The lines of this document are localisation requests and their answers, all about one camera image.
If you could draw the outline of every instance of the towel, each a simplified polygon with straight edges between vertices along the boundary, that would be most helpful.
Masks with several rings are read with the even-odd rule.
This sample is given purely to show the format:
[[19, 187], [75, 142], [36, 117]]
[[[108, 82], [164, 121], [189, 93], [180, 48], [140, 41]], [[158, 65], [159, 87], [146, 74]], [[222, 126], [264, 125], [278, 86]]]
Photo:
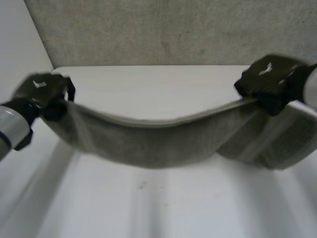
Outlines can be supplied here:
[[288, 168], [317, 148], [317, 119], [291, 106], [271, 117], [243, 99], [171, 120], [138, 120], [64, 102], [46, 124], [85, 153], [143, 168], [168, 168], [222, 156], [268, 169]]

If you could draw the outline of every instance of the white table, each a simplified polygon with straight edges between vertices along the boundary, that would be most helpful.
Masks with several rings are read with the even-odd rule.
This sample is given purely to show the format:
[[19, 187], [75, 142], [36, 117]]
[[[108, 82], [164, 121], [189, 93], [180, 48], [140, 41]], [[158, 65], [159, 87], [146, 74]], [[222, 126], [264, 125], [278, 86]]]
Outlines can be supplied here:
[[[71, 77], [79, 104], [136, 119], [174, 119], [238, 99], [233, 83], [246, 68], [105, 66], [54, 72]], [[260, 170], [217, 154], [183, 167], [147, 170], [72, 152], [42, 122], [34, 131], [34, 146], [49, 135], [57, 148], [40, 151], [46, 164], [2, 234], [14, 234], [20, 221], [25, 229], [15, 237], [316, 237], [316, 153], [285, 171]]]

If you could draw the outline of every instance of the cloth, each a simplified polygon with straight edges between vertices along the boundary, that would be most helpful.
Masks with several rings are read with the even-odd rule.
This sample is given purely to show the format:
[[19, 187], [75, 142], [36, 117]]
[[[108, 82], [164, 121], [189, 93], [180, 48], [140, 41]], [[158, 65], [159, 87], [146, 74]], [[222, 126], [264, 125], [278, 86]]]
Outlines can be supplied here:
[[226, 158], [285, 169], [317, 148], [317, 119], [286, 106], [271, 117], [254, 100], [240, 100], [174, 120], [136, 120], [65, 102], [67, 114], [46, 124], [75, 148], [145, 168]]

